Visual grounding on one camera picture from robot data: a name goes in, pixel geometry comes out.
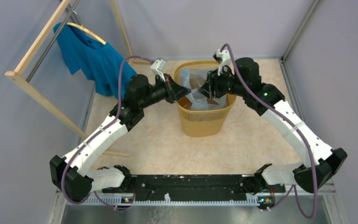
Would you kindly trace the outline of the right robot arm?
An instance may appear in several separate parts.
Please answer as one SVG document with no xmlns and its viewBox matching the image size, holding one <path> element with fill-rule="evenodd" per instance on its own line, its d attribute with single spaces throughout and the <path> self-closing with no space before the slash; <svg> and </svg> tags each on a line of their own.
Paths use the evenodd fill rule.
<svg viewBox="0 0 358 224">
<path fill-rule="evenodd" d="M 316 134 L 294 112 L 285 96 L 272 84 L 262 82 L 259 65 L 252 58 L 237 59 L 238 72 L 228 65 L 207 73 L 199 92 L 208 98 L 226 94 L 242 97 L 245 104 L 269 122 L 294 148 L 301 158 L 298 164 L 263 166 L 255 187 L 268 192 L 273 185 L 297 185 L 314 193 L 333 177 L 348 157 L 342 148 L 334 149 Z"/>
</svg>

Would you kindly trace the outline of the aluminium frame rail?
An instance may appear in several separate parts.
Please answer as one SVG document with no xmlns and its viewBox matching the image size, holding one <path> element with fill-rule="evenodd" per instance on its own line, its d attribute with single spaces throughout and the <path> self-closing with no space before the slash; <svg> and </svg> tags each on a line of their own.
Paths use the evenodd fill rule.
<svg viewBox="0 0 358 224">
<path fill-rule="evenodd" d="M 90 196 L 82 203 L 83 205 L 111 205 L 117 210 L 123 210 L 131 206 L 255 206 L 262 210 L 274 207 L 279 199 L 286 195 L 290 186 L 283 185 L 286 189 L 284 193 L 257 193 L 256 195 L 248 194 L 246 200 L 243 201 L 191 201 L 178 202 L 171 201 L 168 194 L 165 195 L 163 201 L 136 201 L 134 195 L 128 193 L 103 193 L 98 195 L 90 194 Z"/>
</svg>

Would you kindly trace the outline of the blue t-shirt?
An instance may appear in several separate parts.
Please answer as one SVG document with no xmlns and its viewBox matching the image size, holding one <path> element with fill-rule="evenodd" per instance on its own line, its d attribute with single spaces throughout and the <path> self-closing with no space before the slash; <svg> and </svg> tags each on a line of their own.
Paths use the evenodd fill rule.
<svg viewBox="0 0 358 224">
<path fill-rule="evenodd" d="M 81 70 L 95 82 L 98 94 L 118 98 L 118 77 L 124 58 L 109 43 L 102 44 L 69 25 L 63 27 L 56 41 L 71 74 Z"/>
</svg>

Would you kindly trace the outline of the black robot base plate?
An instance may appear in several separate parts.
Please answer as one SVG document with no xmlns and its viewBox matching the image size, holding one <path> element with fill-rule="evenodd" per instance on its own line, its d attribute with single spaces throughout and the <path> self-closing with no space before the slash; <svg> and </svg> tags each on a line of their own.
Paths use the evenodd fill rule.
<svg viewBox="0 0 358 224">
<path fill-rule="evenodd" d="M 257 193 L 284 193 L 280 184 L 268 185 L 254 175 L 131 175 L 120 187 L 108 187 L 103 193 L 128 193 L 136 201 L 243 201 Z"/>
</svg>

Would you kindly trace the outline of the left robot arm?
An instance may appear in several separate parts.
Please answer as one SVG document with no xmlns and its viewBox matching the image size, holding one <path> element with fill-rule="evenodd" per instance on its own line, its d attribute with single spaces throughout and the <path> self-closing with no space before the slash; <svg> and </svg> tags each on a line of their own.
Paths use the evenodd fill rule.
<svg viewBox="0 0 358 224">
<path fill-rule="evenodd" d="M 133 76 L 124 99 L 107 115 L 103 123 L 79 146 L 50 162 L 52 183 L 74 204 L 80 204 L 91 192 L 115 188 L 120 193 L 131 187 L 130 172 L 124 166 L 92 171 L 95 161 L 120 137 L 126 135 L 144 117 L 144 109 L 165 100 L 173 104 L 191 92 L 176 83 L 169 74 L 156 76 L 154 85 L 142 74 Z"/>
</svg>

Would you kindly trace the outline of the yellow mesh trash bin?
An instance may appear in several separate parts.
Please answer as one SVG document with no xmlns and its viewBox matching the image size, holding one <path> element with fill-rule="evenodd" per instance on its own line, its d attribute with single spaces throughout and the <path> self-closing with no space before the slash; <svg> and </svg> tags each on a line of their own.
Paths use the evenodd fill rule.
<svg viewBox="0 0 358 224">
<path fill-rule="evenodd" d="M 180 65 L 174 72 L 174 81 L 192 91 L 177 102 L 183 132 L 190 137 L 217 134 L 236 100 L 236 96 L 230 94 L 210 100 L 198 93 L 207 73 L 218 66 L 212 60 L 192 61 Z"/>
</svg>

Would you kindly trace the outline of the wooden clothes hanger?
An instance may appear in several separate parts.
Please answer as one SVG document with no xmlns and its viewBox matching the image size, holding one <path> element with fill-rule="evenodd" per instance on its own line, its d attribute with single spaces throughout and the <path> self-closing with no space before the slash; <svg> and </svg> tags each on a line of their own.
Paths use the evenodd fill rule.
<svg viewBox="0 0 358 224">
<path fill-rule="evenodd" d="M 72 27 L 75 27 L 81 31 L 83 31 L 84 33 L 88 34 L 89 36 L 91 36 L 92 38 L 94 38 L 95 40 L 99 41 L 100 43 L 102 43 L 103 45 L 106 44 L 106 41 L 103 40 L 101 37 L 99 37 L 98 35 L 96 35 L 94 32 L 90 31 L 89 29 L 85 28 L 84 26 L 82 25 L 79 25 L 79 24 L 76 24 L 76 23 L 73 23 L 73 22 L 67 22 L 67 25 L 68 26 L 72 26 Z"/>
</svg>

